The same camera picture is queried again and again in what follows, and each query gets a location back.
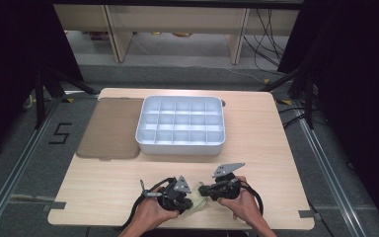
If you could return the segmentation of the black tape floor mark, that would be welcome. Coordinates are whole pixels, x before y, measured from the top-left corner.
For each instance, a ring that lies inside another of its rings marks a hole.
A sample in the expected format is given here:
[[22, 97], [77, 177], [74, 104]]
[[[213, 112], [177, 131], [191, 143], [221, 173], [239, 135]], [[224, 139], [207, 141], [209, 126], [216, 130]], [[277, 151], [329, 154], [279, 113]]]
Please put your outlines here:
[[70, 136], [68, 128], [71, 125], [71, 122], [60, 122], [53, 133], [53, 139], [49, 140], [48, 143], [54, 145], [65, 144]]

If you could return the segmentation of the black metal stand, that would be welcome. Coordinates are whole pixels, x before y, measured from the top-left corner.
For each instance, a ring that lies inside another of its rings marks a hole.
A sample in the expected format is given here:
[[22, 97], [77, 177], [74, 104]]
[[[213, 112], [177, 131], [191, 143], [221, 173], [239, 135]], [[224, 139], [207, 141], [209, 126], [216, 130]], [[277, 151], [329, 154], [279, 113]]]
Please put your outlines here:
[[87, 86], [83, 78], [76, 79], [62, 71], [50, 66], [38, 66], [35, 74], [35, 93], [37, 107], [36, 129], [40, 128], [45, 120], [44, 90], [47, 90], [52, 98], [61, 99], [65, 96], [60, 82], [64, 81], [90, 95], [97, 95], [98, 91]]
[[312, 121], [312, 103], [313, 103], [313, 80], [310, 75], [310, 70], [304, 66], [300, 65], [293, 71], [282, 76], [275, 82], [266, 85], [261, 89], [261, 92], [270, 92], [273, 89], [291, 81], [292, 84], [288, 90], [288, 96], [291, 99], [298, 99], [301, 95], [305, 97], [305, 120], [309, 125], [310, 129], [314, 128]]

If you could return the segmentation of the person's left hand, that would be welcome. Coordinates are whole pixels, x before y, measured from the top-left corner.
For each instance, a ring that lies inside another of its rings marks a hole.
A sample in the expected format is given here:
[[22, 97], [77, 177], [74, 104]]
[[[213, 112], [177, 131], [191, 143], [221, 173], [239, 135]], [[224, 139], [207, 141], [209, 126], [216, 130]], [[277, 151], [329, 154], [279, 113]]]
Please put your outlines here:
[[147, 197], [138, 207], [136, 217], [141, 226], [152, 230], [162, 223], [175, 219], [180, 214], [177, 211], [164, 209], [155, 197]]

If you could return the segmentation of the black curtain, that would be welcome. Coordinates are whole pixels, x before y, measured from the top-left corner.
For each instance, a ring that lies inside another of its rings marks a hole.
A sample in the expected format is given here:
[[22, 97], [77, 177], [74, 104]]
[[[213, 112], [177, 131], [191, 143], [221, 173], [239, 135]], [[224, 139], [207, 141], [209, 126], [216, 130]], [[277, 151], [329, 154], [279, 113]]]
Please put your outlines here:
[[83, 79], [50, 0], [0, 0], [0, 140], [37, 74]]
[[303, 0], [282, 69], [314, 51], [307, 74], [323, 110], [379, 210], [379, 0]]

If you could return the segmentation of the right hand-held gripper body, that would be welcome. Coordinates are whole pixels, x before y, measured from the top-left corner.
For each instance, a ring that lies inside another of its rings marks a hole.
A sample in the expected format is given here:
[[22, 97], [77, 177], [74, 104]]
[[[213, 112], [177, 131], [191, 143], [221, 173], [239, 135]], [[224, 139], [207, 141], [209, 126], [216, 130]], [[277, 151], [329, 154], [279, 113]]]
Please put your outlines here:
[[234, 171], [242, 168], [244, 165], [244, 162], [219, 164], [212, 174], [215, 183], [209, 188], [208, 195], [213, 200], [236, 198], [240, 193], [241, 182], [236, 178]]

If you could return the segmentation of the grey tape strip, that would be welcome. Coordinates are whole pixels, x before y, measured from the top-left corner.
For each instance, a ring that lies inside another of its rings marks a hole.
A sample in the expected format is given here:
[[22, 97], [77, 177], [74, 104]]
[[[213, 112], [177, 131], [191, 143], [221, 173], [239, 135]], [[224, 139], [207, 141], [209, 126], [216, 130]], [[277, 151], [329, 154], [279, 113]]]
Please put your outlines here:
[[321, 214], [313, 210], [298, 210], [300, 218], [314, 218], [317, 220], [321, 219]]
[[49, 212], [52, 209], [64, 209], [65, 205], [66, 205], [65, 201], [53, 201], [51, 203], [46, 203], [43, 206], [42, 210], [46, 211], [46, 212]]

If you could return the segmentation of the aluminium floor rail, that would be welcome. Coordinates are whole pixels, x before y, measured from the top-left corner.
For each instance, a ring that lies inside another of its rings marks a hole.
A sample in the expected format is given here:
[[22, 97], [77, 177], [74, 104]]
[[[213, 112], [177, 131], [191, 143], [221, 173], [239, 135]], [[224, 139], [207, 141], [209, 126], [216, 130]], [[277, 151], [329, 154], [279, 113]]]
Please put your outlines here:
[[41, 124], [33, 131], [27, 145], [23, 149], [11, 173], [7, 177], [4, 185], [0, 189], [0, 217], [9, 202], [15, 187], [19, 184], [25, 170], [27, 169], [34, 152], [37, 150], [38, 144], [48, 127], [49, 121], [55, 110], [61, 103], [61, 98], [52, 99], [48, 108], [45, 110], [44, 119]]
[[367, 237], [361, 222], [314, 131], [302, 118], [300, 125], [352, 237]]

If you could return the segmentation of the brown translucent box lid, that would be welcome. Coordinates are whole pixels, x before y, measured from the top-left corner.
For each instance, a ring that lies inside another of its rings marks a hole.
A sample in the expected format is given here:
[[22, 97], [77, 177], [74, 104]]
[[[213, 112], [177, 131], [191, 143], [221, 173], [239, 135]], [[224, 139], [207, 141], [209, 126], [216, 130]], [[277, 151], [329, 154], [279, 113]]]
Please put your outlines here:
[[140, 152], [135, 139], [141, 98], [101, 98], [96, 103], [79, 147], [81, 158], [133, 159]]

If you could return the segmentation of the beige wooden desk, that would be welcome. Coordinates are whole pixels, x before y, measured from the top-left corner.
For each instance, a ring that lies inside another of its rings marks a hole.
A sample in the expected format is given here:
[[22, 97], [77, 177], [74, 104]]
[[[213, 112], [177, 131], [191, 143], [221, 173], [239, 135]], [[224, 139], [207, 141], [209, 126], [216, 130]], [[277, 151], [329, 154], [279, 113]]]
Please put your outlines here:
[[67, 31], [106, 32], [114, 60], [124, 61], [132, 35], [143, 33], [219, 34], [227, 38], [230, 61], [239, 62], [244, 35], [288, 37], [297, 10], [56, 4]]

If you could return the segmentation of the person's right hand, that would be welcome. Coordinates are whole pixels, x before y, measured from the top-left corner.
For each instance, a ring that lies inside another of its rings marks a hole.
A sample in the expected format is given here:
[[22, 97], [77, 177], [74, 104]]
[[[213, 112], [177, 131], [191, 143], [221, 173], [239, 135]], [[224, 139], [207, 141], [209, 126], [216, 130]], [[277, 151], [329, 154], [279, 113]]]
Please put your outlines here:
[[251, 227], [263, 220], [254, 196], [245, 188], [241, 188], [239, 195], [234, 199], [221, 197], [217, 201], [233, 212], [234, 219], [240, 218]]

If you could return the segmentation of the white compartment storage box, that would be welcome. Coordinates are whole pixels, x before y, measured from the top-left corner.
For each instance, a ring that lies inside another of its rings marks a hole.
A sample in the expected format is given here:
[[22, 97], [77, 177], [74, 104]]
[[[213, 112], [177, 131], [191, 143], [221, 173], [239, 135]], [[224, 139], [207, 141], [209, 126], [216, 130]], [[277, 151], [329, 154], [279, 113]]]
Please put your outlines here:
[[212, 96], [149, 96], [135, 139], [145, 154], [218, 155], [226, 140], [223, 108]]

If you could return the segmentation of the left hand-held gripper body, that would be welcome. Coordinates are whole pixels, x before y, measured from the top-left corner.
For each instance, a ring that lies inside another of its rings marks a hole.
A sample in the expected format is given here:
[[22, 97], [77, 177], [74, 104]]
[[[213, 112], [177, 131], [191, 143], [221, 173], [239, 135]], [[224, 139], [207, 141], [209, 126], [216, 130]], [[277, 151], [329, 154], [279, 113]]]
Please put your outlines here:
[[187, 194], [191, 193], [190, 186], [184, 176], [169, 178], [168, 185], [165, 188], [161, 188], [159, 193], [161, 195], [157, 198], [157, 201], [166, 210], [179, 211], [180, 205], [192, 203], [184, 202]]

